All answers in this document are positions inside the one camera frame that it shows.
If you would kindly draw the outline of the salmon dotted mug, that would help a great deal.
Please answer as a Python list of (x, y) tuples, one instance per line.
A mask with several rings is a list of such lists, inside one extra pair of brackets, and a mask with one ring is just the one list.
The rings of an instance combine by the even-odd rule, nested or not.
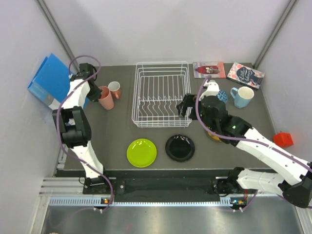
[(112, 81), (108, 84), (108, 88), (111, 91), (112, 95), (116, 99), (120, 99), (121, 97), (121, 85), (117, 81)]

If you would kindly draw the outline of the blue triangle pattern bowl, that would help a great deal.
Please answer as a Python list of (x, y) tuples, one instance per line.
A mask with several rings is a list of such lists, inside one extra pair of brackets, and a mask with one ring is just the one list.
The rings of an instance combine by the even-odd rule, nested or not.
[(224, 103), (227, 103), (228, 101), (228, 95), (224, 90), (219, 90), (219, 92), (216, 95), (219, 100), (221, 100)]

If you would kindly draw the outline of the tall pink cup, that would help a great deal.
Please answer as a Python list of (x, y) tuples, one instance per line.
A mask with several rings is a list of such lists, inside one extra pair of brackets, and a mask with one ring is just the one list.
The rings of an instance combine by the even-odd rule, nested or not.
[(100, 86), (99, 89), (101, 90), (101, 96), (98, 99), (99, 103), (106, 110), (113, 109), (114, 101), (113, 101), (113, 97), (109, 88), (107, 86)]

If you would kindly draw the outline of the black plate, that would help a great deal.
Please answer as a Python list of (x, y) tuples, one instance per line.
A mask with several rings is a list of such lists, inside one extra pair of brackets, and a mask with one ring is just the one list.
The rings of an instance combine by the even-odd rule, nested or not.
[(185, 135), (173, 135), (166, 141), (165, 152), (173, 161), (186, 162), (193, 157), (195, 144)]

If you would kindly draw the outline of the yellow patterned plate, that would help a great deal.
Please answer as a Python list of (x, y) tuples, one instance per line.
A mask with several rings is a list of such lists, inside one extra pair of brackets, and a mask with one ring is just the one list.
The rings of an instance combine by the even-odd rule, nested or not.
[(222, 142), (222, 140), (219, 137), (217, 137), (216, 135), (214, 135), (214, 133), (207, 132), (207, 134), (213, 141)]

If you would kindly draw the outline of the light blue mug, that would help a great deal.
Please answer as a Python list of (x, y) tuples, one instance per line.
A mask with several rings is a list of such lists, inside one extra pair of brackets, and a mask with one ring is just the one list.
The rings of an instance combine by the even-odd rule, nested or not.
[(230, 93), (234, 99), (235, 107), (239, 109), (246, 107), (254, 97), (254, 91), (246, 86), (240, 87), (238, 89), (233, 87), (230, 90)]

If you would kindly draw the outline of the lime green plate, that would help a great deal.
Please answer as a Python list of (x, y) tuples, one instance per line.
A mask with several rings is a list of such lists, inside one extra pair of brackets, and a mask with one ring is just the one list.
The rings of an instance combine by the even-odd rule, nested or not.
[(145, 168), (155, 161), (157, 149), (152, 141), (140, 138), (128, 146), (126, 155), (131, 165), (137, 168)]

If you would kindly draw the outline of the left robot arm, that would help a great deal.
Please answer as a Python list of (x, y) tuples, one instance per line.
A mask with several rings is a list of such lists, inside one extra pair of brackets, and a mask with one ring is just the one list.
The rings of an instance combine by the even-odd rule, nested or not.
[(54, 110), (53, 120), (61, 143), (71, 149), (85, 170), (84, 194), (108, 194), (111, 182), (103, 177), (105, 169), (98, 160), (91, 144), (92, 130), (83, 106), (86, 100), (97, 102), (101, 90), (95, 79), (89, 79), (97, 72), (95, 66), (81, 63), (79, 72), (70, 75), (70, 90), (60, 110)]

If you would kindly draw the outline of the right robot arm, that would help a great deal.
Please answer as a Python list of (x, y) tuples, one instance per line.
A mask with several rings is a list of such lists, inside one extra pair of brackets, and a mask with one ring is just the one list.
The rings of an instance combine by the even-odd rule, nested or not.
[(185, 117), (187, 109), (191, 108), (190, 119), (198, 120), (208, 133), (253, 155), (274, 170), (274, 173), (262, 173), (234, 168), (227, 179), (231, 192), (262, 190), (282, 196), (299, 208), (311, 207), (310, 162), (280, 148), (242, 118), (230, 115), (225, 103), (216, 96), (207, 96), (199, 101), (195, 95), (187, 94), (176, 108), (180, 117)]

